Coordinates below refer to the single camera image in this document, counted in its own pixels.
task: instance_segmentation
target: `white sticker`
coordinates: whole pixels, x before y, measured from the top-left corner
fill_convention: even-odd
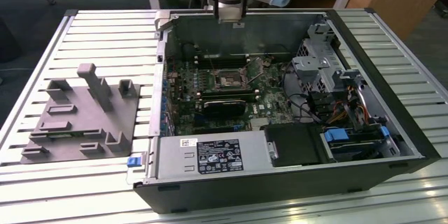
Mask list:
[[[181,147],[193,147],[196,146],[197,138],[181,138],[180,139],[180,146]]]
[[[244,23],[241,22],[233,23],[233,28],[244,28]]]

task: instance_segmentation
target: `black cable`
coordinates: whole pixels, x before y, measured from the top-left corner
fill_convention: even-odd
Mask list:
[[[289,49],[286,48],[285,45],[282,45],[282,44],[273,44],[273,45],[280,46],[289,54],[292,54],[292,55],[294,54],[293,52],[289,51]]]
[[[290,102],[290,104],[293,105],[293,106],[296,106],[302,112],[305,112],[309,116],[310,116],[310,118],[317,122],[317,123],[320,123],[320,124],[322,124],[324,122],[322,122],[322,120],[309,111],[309,110],[306,110],[306,109],[304,109],[304,107],[301,106],[301,105],[298,105],[298,104],[296,104],[290,99],[289,99],[289,102]]]

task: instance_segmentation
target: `white table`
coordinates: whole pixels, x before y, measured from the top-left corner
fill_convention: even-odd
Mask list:
[[[446,90],[373,14],[338,11],[386,82],[442,159],[369,191],[158,215],[132,190],[142,169],[126,158],[21,165],[21,149],[44,111],[49,79],[76,75],[94,63],[109,84],[132,79],[142,85],[133,155],[148,150],[156,60],[154,10],[78,11],[64,17],[17,103],[0,130],[0,222],[58,223],[414,223],[448,218]],[[356,68],[348,53],[341,52]]]

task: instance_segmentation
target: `gray 3d printed holder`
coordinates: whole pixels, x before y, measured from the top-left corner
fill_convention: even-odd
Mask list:
[[[48,163],[130,154],[140,85],[120,80],[108,85],[94,75],[96,66],[78,65],[77,75],[88,87],[52,80],[46,102],[21,163]]]

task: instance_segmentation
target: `floor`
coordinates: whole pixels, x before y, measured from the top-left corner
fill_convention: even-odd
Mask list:
[[[144,9],[148,0],[0,0],[0,18],[21,46],[22,55],[0,63],[0,126],[6,119],[21,89],[45,50],[66,9]],[[433,75],[448,87],[448,19],[430,11],[405,44]]]

